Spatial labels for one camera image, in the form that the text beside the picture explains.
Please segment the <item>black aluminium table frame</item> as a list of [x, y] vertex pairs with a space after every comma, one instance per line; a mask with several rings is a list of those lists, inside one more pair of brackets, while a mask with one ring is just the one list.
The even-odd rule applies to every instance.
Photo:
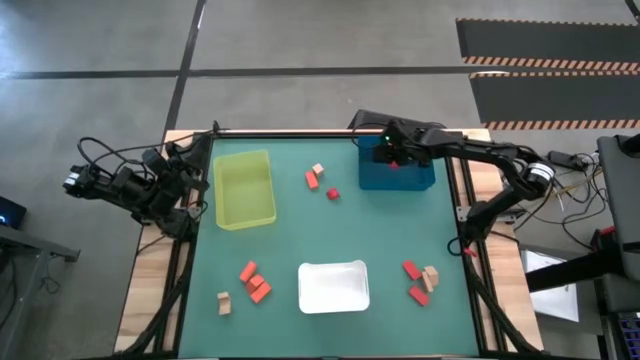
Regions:
[[[195, 132], [205, 130], [168, 130], [163, 141], [178, 141], [181, 145], [187, 145], [191, 139], [186, 137]], [[454, 129], [463, 132], [470, 138], [477, 140], [490, 140], [489, 131], [486, 129]], [[334, 137], [346, 136], [350, 140], [352, 130], [347, 129], [311, 129], [311, 130], [222, 130], [228, 135], [302, 135], [311, 138], [320, 138], [324, 135]], [[454, 194], [459, 196], [462, 205], [471, 203], [472, 195], [476, 200], [489, 200], [502, 190], [503, 184], [497, 168], [489, 164], [470, 162], [462, 165], [462, 162], [454, 161], [455, 171]], [[140, 235], [139, 245], [147, 245], [157, 237], [159, 231], [153, 227], [145, 227]], [[499, 234], [492, 234], [485, 243], [486, 250], [478, 248], [479, 255], [486, 255], [488, 260], [474, 260], [476, 270], [480, 271], [480, 265], [489, 265], [490, 270], [484, 271], [484, 278], [492, 275], [495, 296], [501, 308], [510, 318], [514, 326], [523, 337], [538, 349], [543, 349], [541, 334], [536, 321], [531, 300], [527, 294], [527, 286], [523, 265], [519, 260], [518, 245], [514, 240], [505, 238]], [[138, 255], [135, 259], [131, 280], [128, 287], [123, 315], [116, 338], [114, 352], [125, 350], [133, 344], [134, 340], [142, 334], [142, 330], [151, 323], [152, 317], [161, 304], [168, 300], [169, 292], [178, 282], [178, 275], [186, 274], [187, 259], [191, 254], [188, 250], [195, 250], [189, 243], [178, 244], [171, 240], [162, 240], [150, 248], [150, 254]], [[157, 340], [153, 345], [159, 345], [160, 350], [177, 349], [181, 335], [178, 335], [179, 322], [184, 318], [184, 305], [188, 294], [179, 295], [171, 305], [170, 312], [160, 325]], [[481, 329], [486, 335], [486, 343], [489, 349], [498, 349], [498, 326], [493, 327], [489, 311], [485, 304], [480, 303], [482, 315]]]

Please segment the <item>white plastic bin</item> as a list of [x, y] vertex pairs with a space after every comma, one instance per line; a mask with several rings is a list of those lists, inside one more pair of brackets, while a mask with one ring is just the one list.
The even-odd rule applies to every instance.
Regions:
[[366, 310], [370, 305], [366, 264], [361, 260], [301, 264], [298, 303], [299, 309], [310, 315]]

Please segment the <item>black keyboard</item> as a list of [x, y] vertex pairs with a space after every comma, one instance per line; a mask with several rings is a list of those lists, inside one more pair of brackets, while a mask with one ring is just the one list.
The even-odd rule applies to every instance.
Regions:
[[620, 337], [630, 358], [640, 359], [640, 313], [618, 314]]

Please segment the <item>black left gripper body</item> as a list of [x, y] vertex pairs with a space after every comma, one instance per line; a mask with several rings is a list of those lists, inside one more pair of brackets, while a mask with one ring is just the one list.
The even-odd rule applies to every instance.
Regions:
[[165, 146], [169, 169], [178, 175], [186, 186], [193, 186], [198, 176], [198, 167], [192, 160], [194, 148], [194, 144], [181, 146], [177, 143], [169, 143]]

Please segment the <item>grey metal side table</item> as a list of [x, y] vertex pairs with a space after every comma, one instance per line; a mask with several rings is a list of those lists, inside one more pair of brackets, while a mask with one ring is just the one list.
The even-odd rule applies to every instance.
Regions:
[[0, 360], [12, 360], [49, 259], [55, 256], [76, 262], [80, 251], [4, 226], [0, 226], [0, 245], [9, 246], [9, 254], [0, 256], [0, 263], [12, 265], [13, 272], [11, 303], [0, 319]]

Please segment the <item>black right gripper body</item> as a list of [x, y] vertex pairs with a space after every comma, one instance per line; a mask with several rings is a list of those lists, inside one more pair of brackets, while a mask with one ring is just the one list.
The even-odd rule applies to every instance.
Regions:
[[431, 158], [420, 144], [420, 140], [435, 128], [406, 128], [397, 121], [389, 122], [380, 136], [379, 147], [386, 147], [392, 152], [392, 161], [398, 163], [401, 153], [408, 153], [416, 160], [416, 166], [428, 167]]

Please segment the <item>black hazard-striped floor mat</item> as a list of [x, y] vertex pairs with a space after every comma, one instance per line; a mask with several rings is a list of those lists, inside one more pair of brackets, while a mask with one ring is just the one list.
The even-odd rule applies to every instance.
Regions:
[[473, 73], [489, 130], [640, 129], [640, 72]]
[[640, 71], [640, 26], [588, 22], [458, 18], [467, 64]]

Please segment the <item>dark monitor screen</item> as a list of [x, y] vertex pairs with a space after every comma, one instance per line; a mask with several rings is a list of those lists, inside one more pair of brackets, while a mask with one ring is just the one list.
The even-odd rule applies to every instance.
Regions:
[[0, 196], [0, 225], [20, 229], [26, 212], [24, 206]]

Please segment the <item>blue plastic bin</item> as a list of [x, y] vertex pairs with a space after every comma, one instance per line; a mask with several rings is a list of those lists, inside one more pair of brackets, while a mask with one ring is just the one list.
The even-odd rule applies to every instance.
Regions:
[[373, 148], [379, 143], [374, 135], [359, 136], [358, 179], [362, 190], [424, 191], [435, 183], [433, 167], [394, 166], [373, 161]]

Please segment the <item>black desk support beam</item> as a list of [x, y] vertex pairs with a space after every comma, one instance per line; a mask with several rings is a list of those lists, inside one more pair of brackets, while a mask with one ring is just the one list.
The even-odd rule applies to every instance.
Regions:
[[606, 274], [624, 275], [620, 256], [616, 252], [601, 250], [559, 264], [526, 273], [530, 293], [548, 290]]

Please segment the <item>black angular case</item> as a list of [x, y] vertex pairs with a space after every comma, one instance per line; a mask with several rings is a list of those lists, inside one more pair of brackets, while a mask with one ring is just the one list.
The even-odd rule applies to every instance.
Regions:
[[412, 120], [408, 118], [398, 117], [389, 114], [378, 113], [369, 110], [358, 110], [351, 122], [347, 126], [348, 129], [358, 129], [363, 127], [369, 128], [385, 128], [391, 121], [397, 121], [406, 128], [440, 128], [444, 129], [445, 126], [437, 122], [422, 122]]

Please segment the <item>red and black clamp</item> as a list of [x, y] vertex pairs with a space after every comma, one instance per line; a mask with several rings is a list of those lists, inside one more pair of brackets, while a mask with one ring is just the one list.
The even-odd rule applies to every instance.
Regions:
[[590, 240], [590, 246], [594, 251], [613, 248], [616, 244], [616, 229], [614, 226], [596, 229]]

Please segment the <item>translucent yellow plastic bin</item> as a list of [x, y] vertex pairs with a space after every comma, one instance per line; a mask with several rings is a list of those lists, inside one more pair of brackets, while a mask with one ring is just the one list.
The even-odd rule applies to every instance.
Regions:
[[269, 154], [266, 150], [218, 156], [213, 160], [216, 224], [235, 231], [276, 220]]

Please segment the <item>grey desk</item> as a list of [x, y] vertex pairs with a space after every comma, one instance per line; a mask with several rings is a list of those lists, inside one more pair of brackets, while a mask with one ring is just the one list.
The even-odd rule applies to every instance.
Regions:
[[625, 275], [640, 281], [640, 134], [597, 139]]

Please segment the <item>white paper sheet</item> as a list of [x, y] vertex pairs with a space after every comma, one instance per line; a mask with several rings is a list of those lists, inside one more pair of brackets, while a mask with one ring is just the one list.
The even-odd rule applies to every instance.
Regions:
[[[523, 250], [521, 258], [526, 273], [563, 263], [562, 259], [530, 250]], [[575, 284], [530, 292], [530, 297], [536, 313], [572, 322], [579, 321]]]

